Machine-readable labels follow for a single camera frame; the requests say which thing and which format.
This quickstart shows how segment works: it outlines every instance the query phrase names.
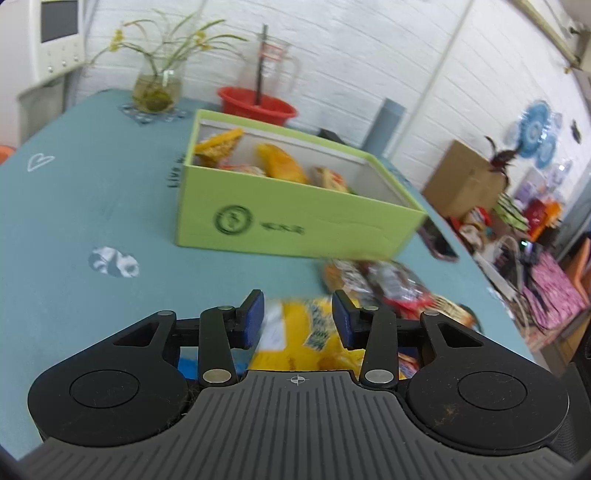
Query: red bowl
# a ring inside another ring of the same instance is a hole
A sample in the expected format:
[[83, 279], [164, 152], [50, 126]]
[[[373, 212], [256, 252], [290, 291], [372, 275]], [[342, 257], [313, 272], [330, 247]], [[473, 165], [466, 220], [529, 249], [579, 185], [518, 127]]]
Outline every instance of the red bowl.
[[247, 88], [222, 87], [217, 94], [222, 98], [222, 112], [230, 115], [279, 126], [297, 115], [297, 110], [289, 103], [268, 95], [261, 95], [261, 104], [254, 105], [255, 91]]

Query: glass pitcher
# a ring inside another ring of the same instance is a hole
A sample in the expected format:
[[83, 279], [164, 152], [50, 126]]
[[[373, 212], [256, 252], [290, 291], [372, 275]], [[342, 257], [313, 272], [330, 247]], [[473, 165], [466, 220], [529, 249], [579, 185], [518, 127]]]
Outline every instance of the glass pitcher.
[[[258, 34], [257, 42], [249, 42], [248, 51], [243, 55], [244, 65], [238, 77], [238, 86], [250, 90], [256, 90], [256, 77], [258, 73], [259, 55], [261, 54], [262, 35]], [[262, 93], [263, 95], [279, 98], [290, 93], [300, 76], [300, 61], [288, 54], [291, 44], [275, 37], [267, 36], [262, 49], [264, 56], [262, 68]], [[285, 69], [285, 64], [291, 63], [290, 71]]]

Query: display screen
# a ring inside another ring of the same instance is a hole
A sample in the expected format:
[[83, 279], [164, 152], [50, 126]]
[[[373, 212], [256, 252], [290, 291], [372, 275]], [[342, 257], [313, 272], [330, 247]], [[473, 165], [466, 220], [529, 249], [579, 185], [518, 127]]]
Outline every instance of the display screen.
[[59, 0], [41, 4], [41, 42], [77, 33], [77, 0]]

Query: pitcher handle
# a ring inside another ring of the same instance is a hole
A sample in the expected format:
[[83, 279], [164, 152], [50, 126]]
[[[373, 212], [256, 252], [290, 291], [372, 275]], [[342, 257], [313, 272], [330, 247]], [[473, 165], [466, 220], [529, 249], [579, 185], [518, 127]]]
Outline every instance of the pitcher handle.
[[285, 57], [285, 61], [292, 62], [293, 66], [294, 66], [294, 71], [291, 74], [291, 81], [290, 81], [289, 87], [287, 88], [287, 91], [291, 92], [294, 89], [294, 86], [296, 85], [296, 80], [299, 78], [299, 76], [301, 74], [301, 62], [299, 59], [292, 57], [291, 55], [287, 55]]

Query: table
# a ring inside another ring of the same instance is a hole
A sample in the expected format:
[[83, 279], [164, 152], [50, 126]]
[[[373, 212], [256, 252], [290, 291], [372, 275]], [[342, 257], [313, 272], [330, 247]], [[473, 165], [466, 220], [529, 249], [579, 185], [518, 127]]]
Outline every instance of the table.
[[[0, 166], [0, 444], [18, 458], [41, 442], [27, 410], [28, 389], [63, 359], [159, 310], [196, 317], [213, 306], [240, 304], [253, 288], [267, 298], [325, 293], [319, 260], [174, 245], [173, 169], [193, 120], [140, 126], [118, 110], [128, 101], [129, 92], [120, 90], [92, 96]], [[191, 112], [202, 106], [180, 104]], [[418, 235], [398, 260], [432, 291], [469, 306], [486, 336], [531, 359], [476, 264], [402, 180], [459, 261], [436, 260]], [[102, 247], [121, 252], [125, 265], [111, 264], [102, 274], [93, 255]], [[128, 254], [139, 270], [125, 261]]]

